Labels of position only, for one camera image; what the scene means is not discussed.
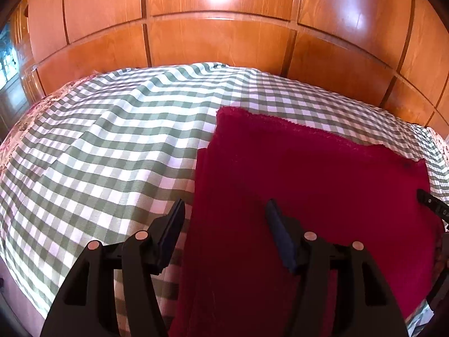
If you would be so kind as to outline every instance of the folded red fabric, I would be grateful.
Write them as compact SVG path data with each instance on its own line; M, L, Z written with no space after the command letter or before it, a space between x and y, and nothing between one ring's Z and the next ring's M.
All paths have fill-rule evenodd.
M328 242L361 241L403 316L432 286L443 229L416 200L418 188L430 188L425 160L226 107L195 176L171 337L282 336L298 278L266 224L270 198Z

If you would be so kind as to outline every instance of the checkered bedsheet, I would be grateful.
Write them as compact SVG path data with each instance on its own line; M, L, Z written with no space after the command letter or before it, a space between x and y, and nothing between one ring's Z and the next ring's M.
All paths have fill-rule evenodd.
M449 172L430 132L318 87L220 63L123 69L55 101L14 150L0 183L0 256L46 316L86 244L124 241L181 197L186 222L171 264L154 277L167 324L175 313L197 149L223 105L321 128L357 143L425 158L432 192L449 200ZM116 277L121 332L121 276Z

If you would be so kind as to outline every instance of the bed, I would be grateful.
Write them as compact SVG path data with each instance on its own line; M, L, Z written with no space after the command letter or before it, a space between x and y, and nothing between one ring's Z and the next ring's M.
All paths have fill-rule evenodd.
M176 251L153 281L170 325L196 153L210 141L215 114L224 105L279 116L356 143L383 144L414 160L425 158L432 194L449 201L444 140L430 128L408 124L377 107L221 63L89 76L30 108L0 148L0 256L43 318L90 240L122 242L183 198L187 220ZM442 262L438 251L437 244L436 274ZM118 323L126 335L120 273L115 279ZM423 304L418 311L425 309Z

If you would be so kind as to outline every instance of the wooden headboard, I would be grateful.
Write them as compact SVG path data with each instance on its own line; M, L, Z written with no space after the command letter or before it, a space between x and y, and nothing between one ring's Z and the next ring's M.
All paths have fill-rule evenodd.
M93 71L219 61L449 134L449 34L428 0L23 0L12 19L33 100Z

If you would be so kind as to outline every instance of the mattress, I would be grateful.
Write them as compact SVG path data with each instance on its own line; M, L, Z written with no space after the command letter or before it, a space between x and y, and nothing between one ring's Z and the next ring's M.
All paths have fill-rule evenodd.
M169 267L153 278L170 325L196 153L210 141L216 112L224 105L324 129L356 143L382 144L406 158L425 158L432 194L449 201L444 141L431 129L377 107L221 63L90 76L35 104L0 148L0 256L44 318L89 241L122 242L182 198L186 221L181 236ZM119 327L126 335L120 272L115 293Z

